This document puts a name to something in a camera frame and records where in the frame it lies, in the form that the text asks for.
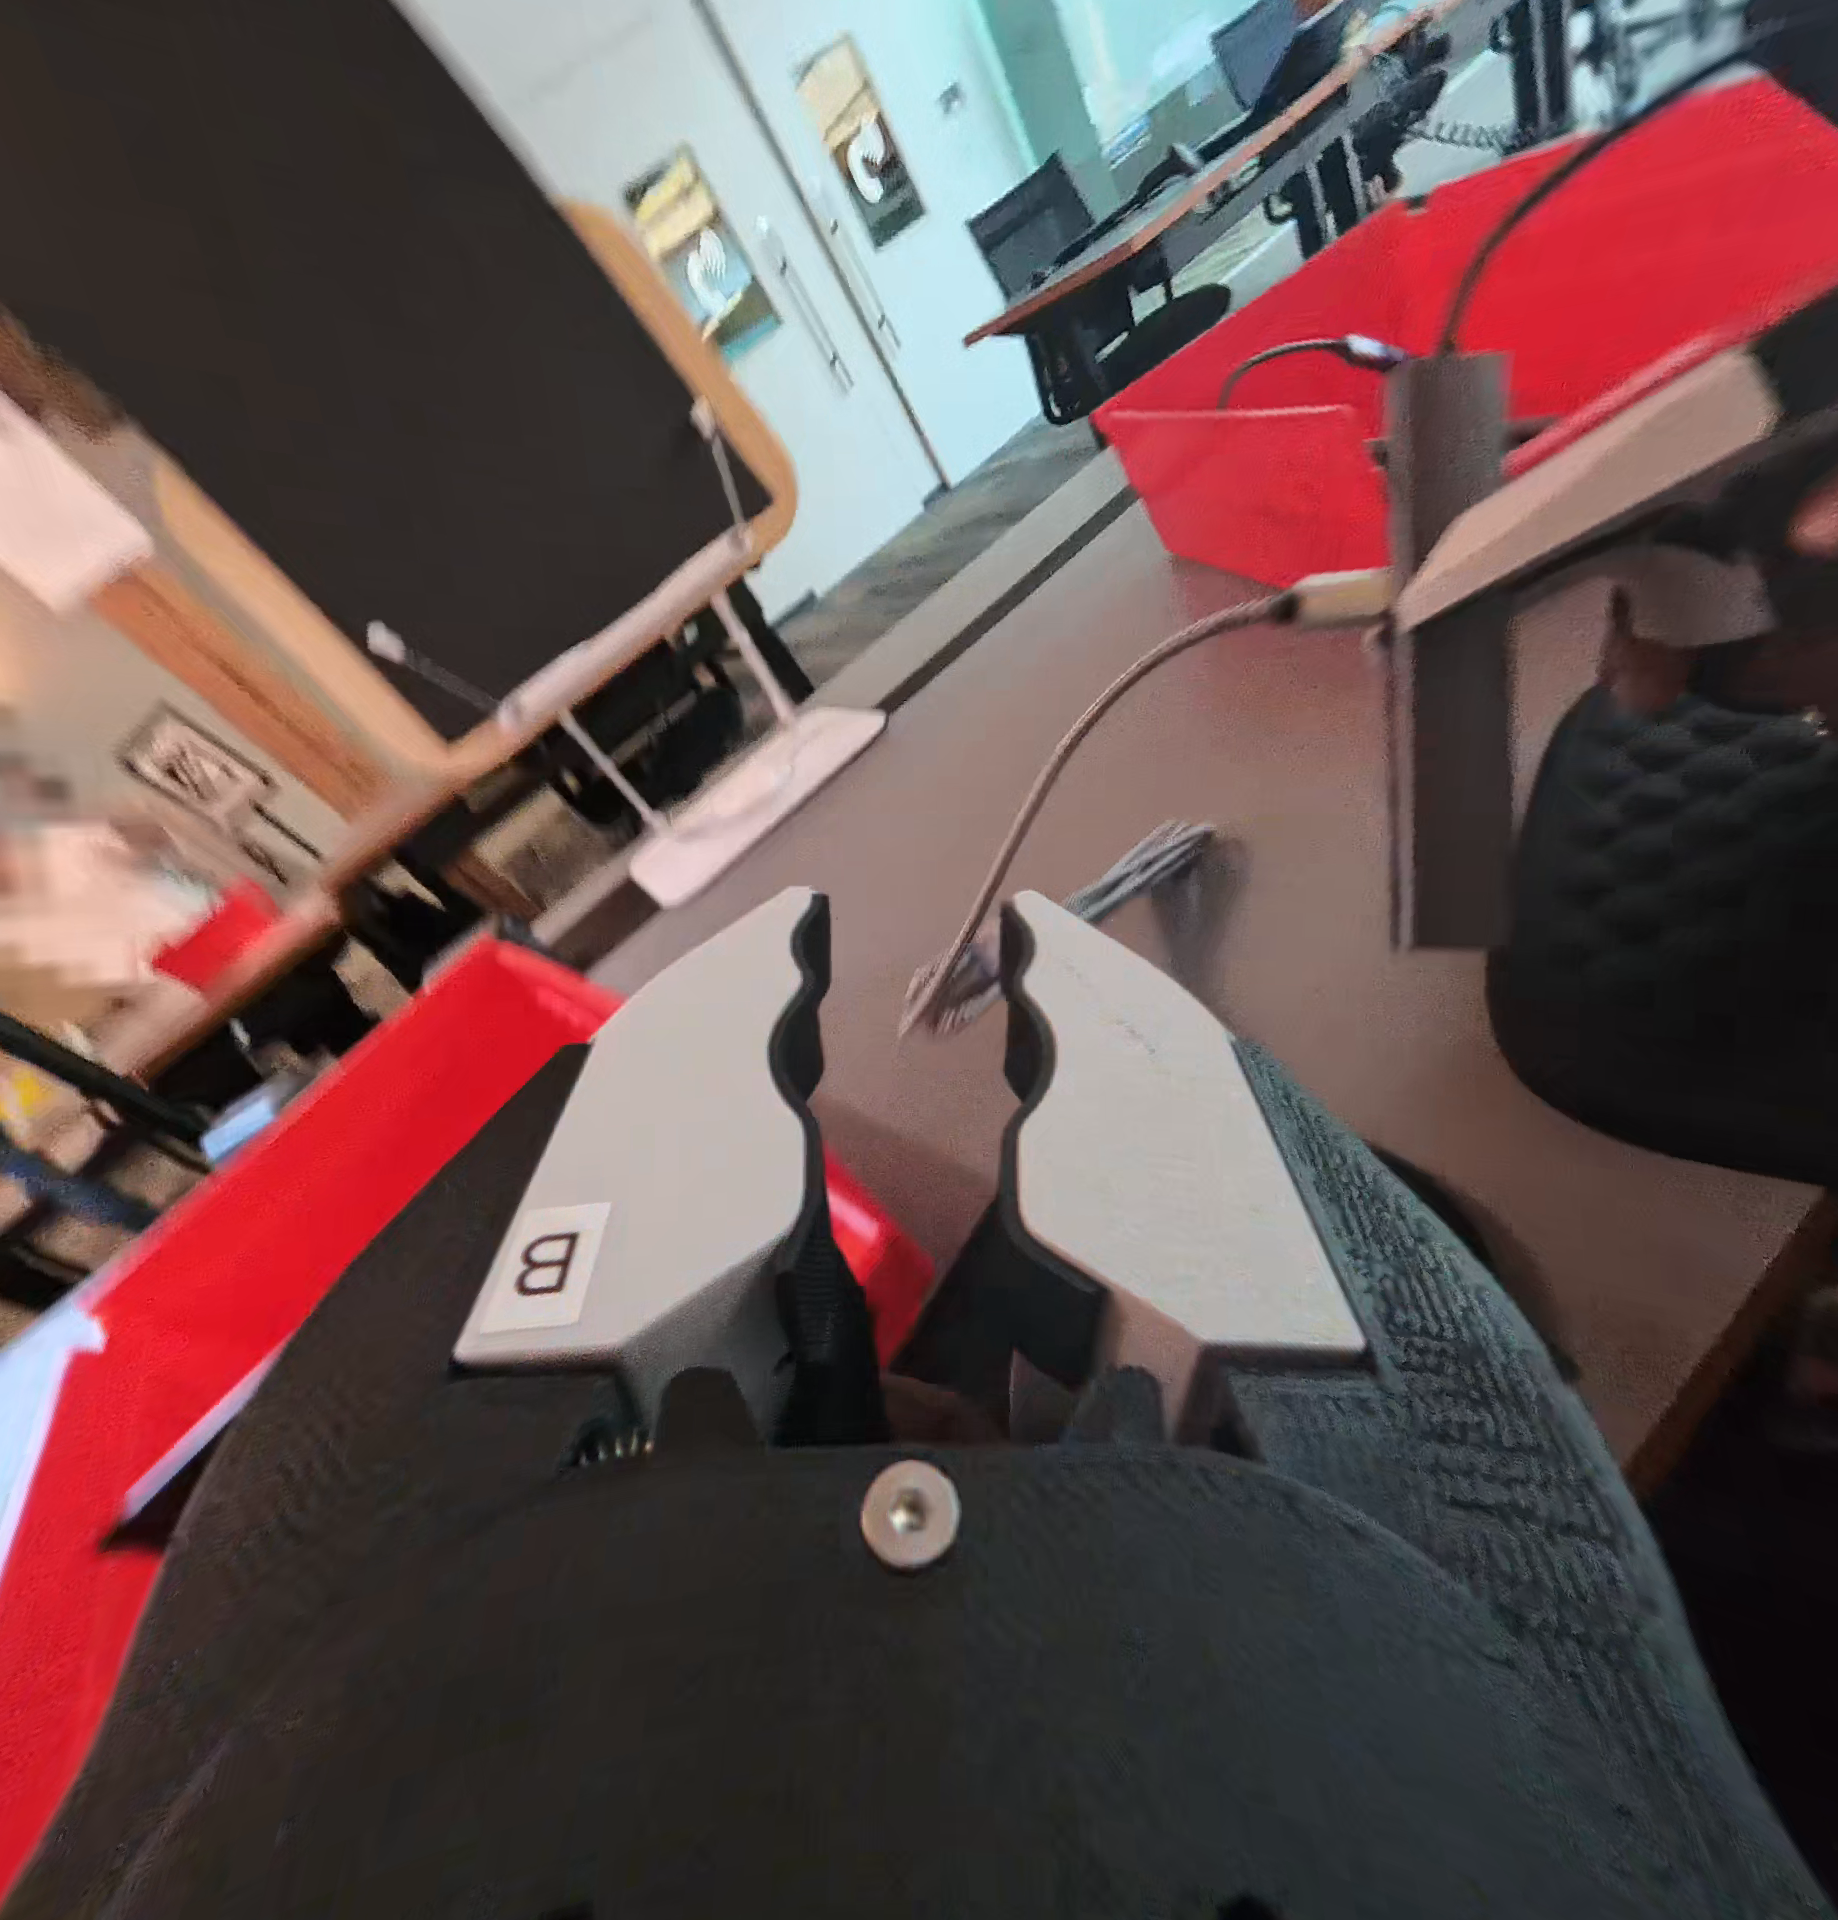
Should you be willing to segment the wall poster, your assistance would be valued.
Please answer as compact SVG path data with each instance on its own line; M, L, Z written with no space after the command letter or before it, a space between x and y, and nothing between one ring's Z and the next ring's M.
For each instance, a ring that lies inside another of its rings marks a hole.
M925 201L890 127L875 78L850 34L821 46L795 70L795 94L841 196L875 250L925 216Z
M689 146L632 181L623 199L643 249L721 359L736 360L777 333L777 308Z

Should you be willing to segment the black office chair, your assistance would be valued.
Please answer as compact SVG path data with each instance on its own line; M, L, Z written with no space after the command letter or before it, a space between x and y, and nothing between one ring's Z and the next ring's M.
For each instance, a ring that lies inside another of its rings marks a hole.
M1088 421L1108 398L1132 389L1217 326L1231 308L1223 282L1171 292L1136 320L1122 286L1101 286L1049 310L1024 338L1043 417L1052 427Z

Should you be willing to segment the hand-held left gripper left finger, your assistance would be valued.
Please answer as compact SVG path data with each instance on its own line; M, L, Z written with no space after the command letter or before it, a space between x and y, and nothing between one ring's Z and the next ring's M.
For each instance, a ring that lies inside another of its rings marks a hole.
M793 886L619 1005L483 1275L457 1370L591 1373L643 1415L716 1370L785 1435L835 1295L811 1114L828 983L828 900Z

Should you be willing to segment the wooden office desk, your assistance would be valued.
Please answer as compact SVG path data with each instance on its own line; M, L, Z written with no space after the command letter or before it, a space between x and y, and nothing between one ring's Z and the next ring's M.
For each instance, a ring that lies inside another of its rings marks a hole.
M1411 7L1387 29L1343 48L1313 81L1288 96L1269 117L1252 114L1242 132L1229 138L1212 158L1200 157L1182 173L1152 188L1088 227L1081 242L1069 242L1054 264L1029 281L1027 292L1002 310L965 335L965 348L1016 338L1032 333L1042 316L1074 301L1081 287L1122 274L1144 252L1161 249L1165 235L1212 204L1241 197L1255 204L1273 196L1280 181L1316 166L1333 142L1351 138L1357 117L1379 96L1379 64L1420 53L1426 64L1452 57L1452 21L1458 3Z

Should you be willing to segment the black panel on wooden board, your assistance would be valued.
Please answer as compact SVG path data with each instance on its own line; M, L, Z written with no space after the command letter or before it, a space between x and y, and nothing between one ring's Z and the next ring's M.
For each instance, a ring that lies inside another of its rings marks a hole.
M793 528L632 235L396 4L0 4L0 320L141 445L93 602L385 847Z

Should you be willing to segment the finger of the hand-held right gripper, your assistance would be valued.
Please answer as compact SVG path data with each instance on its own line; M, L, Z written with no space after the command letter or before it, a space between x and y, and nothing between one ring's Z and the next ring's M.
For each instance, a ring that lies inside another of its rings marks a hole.
M1779 631L1755 564L1691 546L1622 546L1603 566L1630 636L1663 649L1713 649Z
M1757 356L1711 356L1463 510L1394 594L1394 629L1415 633L1556 571L1645 510L1687 497L1779 422L1779 393Z

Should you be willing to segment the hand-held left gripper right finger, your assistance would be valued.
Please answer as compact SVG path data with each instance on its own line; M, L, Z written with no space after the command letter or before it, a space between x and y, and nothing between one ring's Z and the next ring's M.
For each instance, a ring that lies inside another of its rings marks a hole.
M1370 1366L1338 1234L1264 1075L1188 990L1042 893L1000 915L997 1220L1012 1352L1079 1391L1133 1370L1202 1443L1227 1370Z

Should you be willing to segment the red plastic bin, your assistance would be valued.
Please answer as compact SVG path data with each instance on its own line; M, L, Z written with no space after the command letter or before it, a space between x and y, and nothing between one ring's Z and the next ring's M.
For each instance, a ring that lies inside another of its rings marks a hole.
M863 1467L451 1373L616 1009L480 948L155 1232L0 1576L0 1915L684 1915L875 1740Z
M1098 411L1168 546L1261 585L1387 562L1379 376L1269 348L1347 335L1435 348L1484 235L1561 158L1564 140L1351 234L1144 376ZM1838 130L1769 79L1695 94L1629 140L1506 240L1458 345L1506 359L1508 421L1587 425L1838 286Z

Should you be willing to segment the dark grey port block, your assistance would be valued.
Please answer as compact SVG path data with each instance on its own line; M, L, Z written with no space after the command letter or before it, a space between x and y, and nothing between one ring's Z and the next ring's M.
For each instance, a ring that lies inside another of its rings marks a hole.
M1387 379L1387 558L1415 582L1452 522L1495 494L1508 362L1426 356ZM1393 942L1487 951L1508 929L1514 835L1510 617L1495 602L1389 612L1387 798Z

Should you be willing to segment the framed wall picture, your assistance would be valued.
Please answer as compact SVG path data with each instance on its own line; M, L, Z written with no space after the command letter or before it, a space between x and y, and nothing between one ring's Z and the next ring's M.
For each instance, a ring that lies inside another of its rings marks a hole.
M213 827L236 827L278 796L262 765L165 704L123 740L116 764L150 794Z

